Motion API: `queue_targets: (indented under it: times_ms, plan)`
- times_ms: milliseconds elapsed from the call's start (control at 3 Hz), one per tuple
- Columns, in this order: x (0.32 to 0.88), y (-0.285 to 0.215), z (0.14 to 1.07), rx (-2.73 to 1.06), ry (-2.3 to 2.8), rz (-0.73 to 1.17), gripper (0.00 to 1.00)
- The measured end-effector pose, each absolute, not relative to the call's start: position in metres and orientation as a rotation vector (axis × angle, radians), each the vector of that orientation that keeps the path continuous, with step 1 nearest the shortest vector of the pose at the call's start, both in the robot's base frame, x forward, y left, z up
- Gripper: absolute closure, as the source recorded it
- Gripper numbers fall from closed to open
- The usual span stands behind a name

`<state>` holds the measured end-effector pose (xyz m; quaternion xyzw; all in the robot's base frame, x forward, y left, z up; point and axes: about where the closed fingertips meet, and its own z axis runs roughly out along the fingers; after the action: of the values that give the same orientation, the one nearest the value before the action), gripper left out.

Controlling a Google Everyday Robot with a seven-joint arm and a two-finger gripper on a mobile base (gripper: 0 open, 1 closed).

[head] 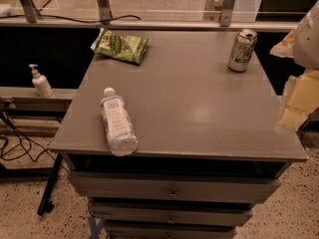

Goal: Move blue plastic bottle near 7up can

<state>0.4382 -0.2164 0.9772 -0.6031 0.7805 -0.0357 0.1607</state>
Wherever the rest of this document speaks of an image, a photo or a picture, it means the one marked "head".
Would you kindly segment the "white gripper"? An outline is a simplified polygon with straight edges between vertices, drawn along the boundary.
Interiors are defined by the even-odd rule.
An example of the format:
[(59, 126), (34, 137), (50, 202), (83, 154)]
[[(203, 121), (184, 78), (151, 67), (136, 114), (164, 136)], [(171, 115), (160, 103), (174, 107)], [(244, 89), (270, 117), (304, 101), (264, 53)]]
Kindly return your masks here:
[(270, 54), (293, 58), (308, 68), (299, 76), (290, 76), (284, 86), (277, 124), (297, 131), (319, 108), (319, 1)]

